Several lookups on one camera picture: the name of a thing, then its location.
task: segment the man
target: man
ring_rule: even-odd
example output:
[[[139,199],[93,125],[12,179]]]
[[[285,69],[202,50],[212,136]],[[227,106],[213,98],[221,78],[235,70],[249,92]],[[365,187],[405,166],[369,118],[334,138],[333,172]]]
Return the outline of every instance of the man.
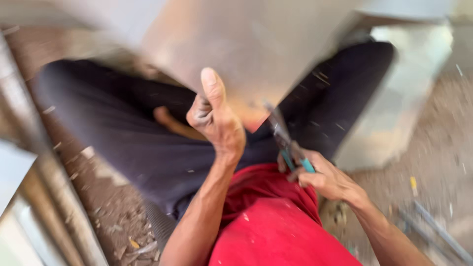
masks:
[[[293,137],[318,151],[305,151],[317,173],[294,173],[302,187],[279,171],[269,130],[245,133],[210,68],[201,73],[205,95],[196,95],[90,61],[58,61],[40,73],[36,93],[79,140],[178,219],[161,265],[359,265],[322,229],[315,190],[351,206],[381,265],[431,265],[322,156],[333,156],[392,56],[385,43],[344,49],[281,102]]]

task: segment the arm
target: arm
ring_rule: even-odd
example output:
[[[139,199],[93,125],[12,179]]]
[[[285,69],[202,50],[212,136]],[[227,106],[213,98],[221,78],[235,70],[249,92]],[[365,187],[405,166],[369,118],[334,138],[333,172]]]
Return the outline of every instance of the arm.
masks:
[[[222,218],[233,172],[245,147],[245,131],[225,100],[221,79],[209,68],[201,73],[206,98],[197,95],[187,121],[215,148],[215,160],[201,188],[169,238],[163,266],[198,266],[208,262]]]
[[[347,202],[363,227],[381,266],[433,266],[414,244],[375,207],[366,192],[320,153],[305,151],[317,173],[299,170],[299,182],[329,200]]]

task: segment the metal sheet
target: metal sheet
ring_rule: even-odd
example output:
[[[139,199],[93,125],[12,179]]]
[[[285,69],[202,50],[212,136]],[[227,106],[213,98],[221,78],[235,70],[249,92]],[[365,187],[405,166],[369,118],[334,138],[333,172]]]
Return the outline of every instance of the metal sheet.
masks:
[[[249,130],[267,117],[316,59],[358,1],[169,0],[147,30],[146,55],[164,72],[202,92],[200,71],[222,77],[230,105]]]

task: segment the dirty hand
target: dirty hand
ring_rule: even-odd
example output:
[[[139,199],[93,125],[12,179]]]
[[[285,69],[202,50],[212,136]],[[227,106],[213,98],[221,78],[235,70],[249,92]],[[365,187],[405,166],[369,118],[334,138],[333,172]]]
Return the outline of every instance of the dirty hand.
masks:
[[[243,125],[227,104],[225,87],[218,74],[204,68],[201,80],[205,96],[195,97],[187,122],[213,144],[217,157],[237,163],[246,144]]]
[[[293,175],[297,175],[302,186],[311,185],[317,192],[329,200],[344,200],[351,202],[366,195],[349,176],[336,168],[319,152],[304,150],[305,156],[314,166],[316,173],[307,173],[304,168],[298,168]]]

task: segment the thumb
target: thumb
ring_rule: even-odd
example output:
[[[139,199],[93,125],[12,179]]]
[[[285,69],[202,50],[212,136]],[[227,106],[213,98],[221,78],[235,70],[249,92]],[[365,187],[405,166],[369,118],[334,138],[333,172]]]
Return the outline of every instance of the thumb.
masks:
[[[218,74],[210,67],[201,71],[202,87],[212,109],[219,109],[226,101],[225,86]]]
[[[315,189],[320,189],[323,188],[325,185],[325,179],[327,177],[324,174],[321,173],[301,173],[299,175],[299,181],[302,184],[310,184],[313,186]]]

